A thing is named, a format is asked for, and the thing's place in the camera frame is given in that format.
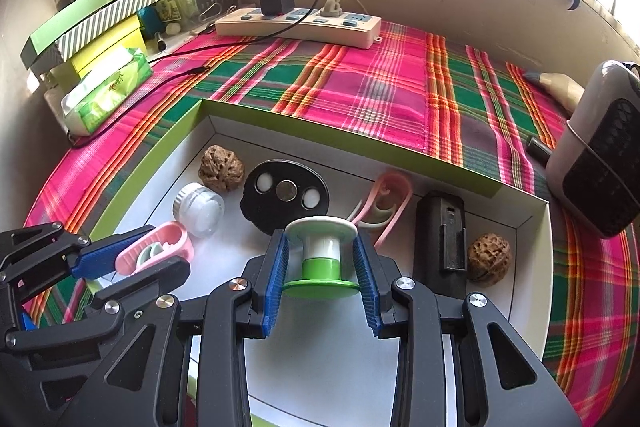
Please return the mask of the green white cardboard box tray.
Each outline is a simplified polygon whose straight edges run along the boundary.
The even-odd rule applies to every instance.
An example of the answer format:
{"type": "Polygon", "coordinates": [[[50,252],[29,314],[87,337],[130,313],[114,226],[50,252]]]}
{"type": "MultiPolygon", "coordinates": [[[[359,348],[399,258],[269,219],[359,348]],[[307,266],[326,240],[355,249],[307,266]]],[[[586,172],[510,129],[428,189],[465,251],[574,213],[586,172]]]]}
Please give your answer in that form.
{"type": "MultiPolygon", "coordinates": [[[[170,220],[179,191],[194,182],[206,147],[232,150],[247,169],[287,159],[326,182],[329,215],[352,220],[378,178],[398,172],[411,202],[383,198],[358,227],[380,242],[404,275],[413,265],[416,203],[432,192],[463,200],[469,239],[495,233],[510,244],[506,276],[486,296],[536,353],[548,337],[552,298],[552,232],[548,204],[484,176],[321,124],[258,109],[201,101],[172,124],[96,221],[96,239],[170,220]]],[[[359,296],[285,296],[276,327],[245,345],[248,399],[257,426],[385,426],[392,417],[398,343],[378,340],[359,296]]]]}

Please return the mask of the black oval three-hole disc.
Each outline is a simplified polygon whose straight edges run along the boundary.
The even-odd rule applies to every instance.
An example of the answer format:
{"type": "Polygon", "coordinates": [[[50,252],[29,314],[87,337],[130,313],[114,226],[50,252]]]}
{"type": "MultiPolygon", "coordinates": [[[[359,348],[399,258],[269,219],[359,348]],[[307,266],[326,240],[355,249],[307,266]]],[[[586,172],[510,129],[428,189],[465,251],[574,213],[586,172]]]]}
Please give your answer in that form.
{"type": "Polygon", "coordinates": [[[297,219],[325,216],[329,207],[329,189],[321,176],[285,159],[257,165],[244,182],[240,202],[244,218],[268,235],[297,219]]]}

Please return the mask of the white round cap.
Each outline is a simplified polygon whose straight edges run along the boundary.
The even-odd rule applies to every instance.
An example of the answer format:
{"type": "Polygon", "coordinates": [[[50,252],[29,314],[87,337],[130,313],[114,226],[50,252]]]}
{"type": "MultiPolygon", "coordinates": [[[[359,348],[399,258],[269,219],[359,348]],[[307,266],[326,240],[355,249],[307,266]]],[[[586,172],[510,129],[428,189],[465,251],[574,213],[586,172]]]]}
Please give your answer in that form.
{"type": "Polygon", "coordinates": [[[224,217],[224,200],[205,185],[191,182],[178,192],[171,211],[189,234],[204,239],[217,231],[224,217]]]}

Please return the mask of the plaid pink green bedspread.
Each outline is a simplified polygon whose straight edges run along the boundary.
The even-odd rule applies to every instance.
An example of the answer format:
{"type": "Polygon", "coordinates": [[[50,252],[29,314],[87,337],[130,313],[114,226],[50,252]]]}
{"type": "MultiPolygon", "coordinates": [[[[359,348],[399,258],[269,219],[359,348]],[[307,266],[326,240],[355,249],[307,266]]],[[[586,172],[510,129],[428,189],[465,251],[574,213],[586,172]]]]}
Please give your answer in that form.
{"type": "MultiPolygon", "coordinates": [[[[138,159],[206,98],[362,134],[540,198],[549,192],[526,140],[554,145],[565,124],[518,66],[401,24],[384,24],[367,50],[283,39],[232,46],[206,34],[155,63],[107,135],[63,157],[27,223],[90,232],[138,159]]],[[[633,231],[600,239],[559,204],[550,213],[544,364],[582,422],[594,426],[639,358],[639,241],[633,231]]]]}

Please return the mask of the pink clip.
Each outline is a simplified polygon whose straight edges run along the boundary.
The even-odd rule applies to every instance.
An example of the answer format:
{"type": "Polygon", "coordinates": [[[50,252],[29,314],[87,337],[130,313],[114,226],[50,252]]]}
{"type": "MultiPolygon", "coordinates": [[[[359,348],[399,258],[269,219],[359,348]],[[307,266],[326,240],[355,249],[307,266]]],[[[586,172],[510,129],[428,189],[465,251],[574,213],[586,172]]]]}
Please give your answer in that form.
{"type": "Polygon", "coordinates": [[[360,230],[369,232],[375,248],[381,247],[412,199],[413,188],[405,174],[386,171],[371,186],[347,217],[360,230]]]}
{"type": "Polygon", "coordinates": [[[160,262],[178,257],[191,262],[194,247],[186,228],[177,221],[168,221],[146,233],[125,248],[115,259],[119,275],[134,275],[160,262]]]}

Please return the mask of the large brown walnut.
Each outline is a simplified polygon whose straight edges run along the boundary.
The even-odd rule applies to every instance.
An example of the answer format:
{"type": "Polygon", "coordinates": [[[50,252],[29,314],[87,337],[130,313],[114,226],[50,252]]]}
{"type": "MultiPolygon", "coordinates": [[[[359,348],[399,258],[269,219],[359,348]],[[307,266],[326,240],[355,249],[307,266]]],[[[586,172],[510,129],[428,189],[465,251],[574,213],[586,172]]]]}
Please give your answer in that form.
{"type": "Polygon", "coordinates": [[[510,243],[501,235],[486,233],[468,247],[468,279],[478,286],[503,280],[512,265],[510,243]]]}

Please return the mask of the small brown walnut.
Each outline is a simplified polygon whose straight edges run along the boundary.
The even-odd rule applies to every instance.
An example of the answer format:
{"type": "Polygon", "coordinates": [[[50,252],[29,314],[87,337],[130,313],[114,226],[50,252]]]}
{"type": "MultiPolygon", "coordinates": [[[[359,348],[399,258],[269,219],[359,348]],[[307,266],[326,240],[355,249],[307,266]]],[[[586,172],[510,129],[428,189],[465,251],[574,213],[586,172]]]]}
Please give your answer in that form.
{"type": "Polygon", "coordinates": [[[217,193],[228,193],[239,188],[244,180],[244,162],[233,150],[220,145],[210,146],[201,159],[198,177],[217,193]]]}

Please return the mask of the black clear-ended lighter device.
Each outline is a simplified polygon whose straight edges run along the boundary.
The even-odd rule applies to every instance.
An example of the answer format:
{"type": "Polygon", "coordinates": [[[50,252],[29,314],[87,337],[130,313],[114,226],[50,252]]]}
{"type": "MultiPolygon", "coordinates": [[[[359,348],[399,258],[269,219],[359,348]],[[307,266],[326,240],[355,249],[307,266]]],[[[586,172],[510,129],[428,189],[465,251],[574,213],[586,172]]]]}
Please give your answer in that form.
{"type": "Polygon", "coordinates": [[[431,191],[416,205],[412,276],[434,294],[463,299],[466,269],[463,199],[431,191]]]}

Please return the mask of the white power strip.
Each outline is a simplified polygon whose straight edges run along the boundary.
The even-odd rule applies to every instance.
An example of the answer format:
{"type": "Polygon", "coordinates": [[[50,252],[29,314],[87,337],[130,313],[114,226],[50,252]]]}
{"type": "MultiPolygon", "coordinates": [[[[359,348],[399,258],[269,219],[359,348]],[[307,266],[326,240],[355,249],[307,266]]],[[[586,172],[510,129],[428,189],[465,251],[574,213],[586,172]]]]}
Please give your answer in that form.
{"type": "Polygon", "coordinates": [[[281,15],[264,15],[259,8],[237,9],[218,18],[215,29],[225,37],[273,36],[364,50],[380,40],[381,17],[352,12],[328,17],[319,10],[307,12],[308,9],[295,9],[281,15]]]}

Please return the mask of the striped grey box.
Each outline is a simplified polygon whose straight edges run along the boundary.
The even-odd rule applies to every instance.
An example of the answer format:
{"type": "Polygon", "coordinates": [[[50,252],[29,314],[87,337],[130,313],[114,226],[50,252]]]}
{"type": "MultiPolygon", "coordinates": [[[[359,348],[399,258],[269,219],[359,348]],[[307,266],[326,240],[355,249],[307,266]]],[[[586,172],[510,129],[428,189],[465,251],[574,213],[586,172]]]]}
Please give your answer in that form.
{"type": "Polygon", "coordinates": [[[65,63],[105,31],[157,1],[160,0],[115,0],[105,5],[57,38],[28,69],[40,75],[65,63]]]}

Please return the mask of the yellow-green box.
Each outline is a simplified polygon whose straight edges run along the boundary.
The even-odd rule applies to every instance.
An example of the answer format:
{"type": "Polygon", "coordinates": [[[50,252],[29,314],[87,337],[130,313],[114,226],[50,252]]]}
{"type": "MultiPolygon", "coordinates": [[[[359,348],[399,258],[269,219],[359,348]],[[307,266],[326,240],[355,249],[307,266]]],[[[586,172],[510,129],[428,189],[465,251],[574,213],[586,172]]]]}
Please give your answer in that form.
{"type": "Polygon", "coordinates": [[[105,31],[67,62],[47,72],[44,80],[50,88],[60,87],[64,93],[68,93],[91,72],[99,60],[114,52],[119,46],[126,49],[140,49],[144,54],[148,54],[137,15],[130,16],[105,31]]]}

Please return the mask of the green white spool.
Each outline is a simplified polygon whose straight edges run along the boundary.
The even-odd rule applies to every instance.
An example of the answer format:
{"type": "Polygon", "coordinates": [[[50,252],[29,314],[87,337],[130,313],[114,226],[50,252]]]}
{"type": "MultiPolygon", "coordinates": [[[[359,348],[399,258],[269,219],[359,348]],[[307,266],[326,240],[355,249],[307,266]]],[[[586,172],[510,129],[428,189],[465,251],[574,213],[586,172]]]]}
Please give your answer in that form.
{"type": "Polygon", "coordinates": [[[285,228],[291,246],[302,247],[302,276],[283,285],[285,295],[305,299],[340,299],[359,293],[359,285],[342,277],[342,247],[352,246],[356,225],[342,218],[300,218],[285,228]]]}

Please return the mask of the green white flat box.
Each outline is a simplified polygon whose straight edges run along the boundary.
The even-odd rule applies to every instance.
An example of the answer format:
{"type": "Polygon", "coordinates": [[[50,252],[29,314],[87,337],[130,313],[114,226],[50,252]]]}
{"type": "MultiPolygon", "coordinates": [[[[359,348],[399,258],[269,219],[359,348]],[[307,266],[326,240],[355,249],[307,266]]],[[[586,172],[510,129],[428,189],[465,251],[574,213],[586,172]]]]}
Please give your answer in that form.
{"type": "Polygon", "coordinates": [[[39,26],[26,40],[21,60],[26,68],[35,63],[38,56],[55,42],[57,38],[69,31],[82,20],[92,15],[98,9],[115,0],[76,0],[67,5],[62,11],[52,16],[39,26]]]}

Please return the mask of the green tissue pack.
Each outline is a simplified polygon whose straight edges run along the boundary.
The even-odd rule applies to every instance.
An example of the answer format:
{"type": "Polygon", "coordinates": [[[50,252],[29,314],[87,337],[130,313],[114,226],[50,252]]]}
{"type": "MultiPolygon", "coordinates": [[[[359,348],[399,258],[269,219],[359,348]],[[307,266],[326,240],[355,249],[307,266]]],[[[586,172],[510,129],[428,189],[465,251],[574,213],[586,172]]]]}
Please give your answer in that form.
{"type": "Polygon", "coordinates": [[[142,49],[116,46],[62,98],[67,130],[73,136],[92,135],[152,72],[142,49]]]}

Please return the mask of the grey portable fan heater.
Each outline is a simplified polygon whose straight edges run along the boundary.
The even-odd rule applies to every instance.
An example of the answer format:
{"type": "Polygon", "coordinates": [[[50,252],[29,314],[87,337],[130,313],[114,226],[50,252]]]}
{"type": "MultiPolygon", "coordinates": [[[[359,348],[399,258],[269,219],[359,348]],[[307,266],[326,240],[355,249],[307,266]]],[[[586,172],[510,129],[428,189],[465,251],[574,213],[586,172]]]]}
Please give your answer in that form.
{"type": "Polygon", "coordinates": [[[607,239],[639,216],[639,77],[627,65],[598,66],[551,153],[546,181],[607,239]]]}

